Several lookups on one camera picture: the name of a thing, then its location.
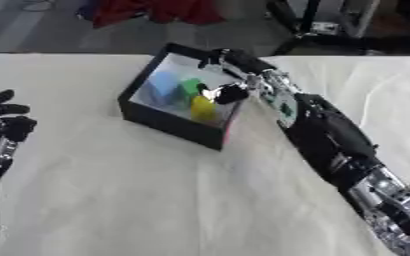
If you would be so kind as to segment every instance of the black box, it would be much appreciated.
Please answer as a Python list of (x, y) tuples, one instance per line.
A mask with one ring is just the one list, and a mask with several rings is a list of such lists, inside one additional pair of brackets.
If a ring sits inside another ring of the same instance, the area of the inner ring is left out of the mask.
[(147, 79), (159, 70), (168, 70), (185, 79), (199, 78), (210, 88), (233, 82), (234, 78), (222, 72), (198, 69), (198, 63), (207, 57), (207, 53), (178, 44), (166, 45), (119, 96), (118, 102), (124, 119), (221, 150), (241, 102), (219, 106), (219, 121), (208, 124), (191, 119), (186, 109), (151, 105), (145, 102), (143, 100), (145, 97), (142, 96), (144, 95), (142, 88), (146, 86)]

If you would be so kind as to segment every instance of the robot forearm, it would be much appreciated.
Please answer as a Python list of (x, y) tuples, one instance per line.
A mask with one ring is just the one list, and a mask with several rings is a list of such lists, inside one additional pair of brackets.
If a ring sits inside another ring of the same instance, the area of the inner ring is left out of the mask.
[(242, 51), (212, 51), (200, 67), (207, 64), (222, 65), (241, 80), (204, 89), (205, 97), (226, 104), (256, 92), (276, 110), (278, 125), (309, 165), (392, 251), (410, 256), (410, 186), (376, 158), (377, 146), (354, 123), (321, 96), (302, 92), (286, 73)]

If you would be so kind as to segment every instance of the green cube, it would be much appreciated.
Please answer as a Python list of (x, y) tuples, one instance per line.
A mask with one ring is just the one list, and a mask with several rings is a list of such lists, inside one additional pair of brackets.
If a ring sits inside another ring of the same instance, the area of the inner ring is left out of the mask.
[(197, 90), (197, 85), (201, 83), (202, 81), (200, 81), (197, 78), (185, 80), (180, 83), (182, 99), (186, 103), (187, 106), (191, 106), (191, 102), (194, 99), (194, 97), (199, 95), (199, 90)]

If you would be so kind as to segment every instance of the wire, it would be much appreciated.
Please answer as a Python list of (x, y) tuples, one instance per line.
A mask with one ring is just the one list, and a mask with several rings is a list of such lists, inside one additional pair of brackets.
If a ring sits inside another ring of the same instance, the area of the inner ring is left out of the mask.
[(55, 7), (55, 0), (23, 0), (21, 10), (24, 12), (47, 12)]

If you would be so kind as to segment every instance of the table surface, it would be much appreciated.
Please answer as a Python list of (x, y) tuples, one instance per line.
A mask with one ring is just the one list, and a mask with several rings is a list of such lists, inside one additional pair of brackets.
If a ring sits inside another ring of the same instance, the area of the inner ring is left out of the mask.
[[(222, 152), (123, 121), (151, 60), (0, 54), (39, 121), (1, 186), (0, 255), (392, 255), (254, 99)], [(275, 57), (360, 124), (410, 181), (410, 57)]]

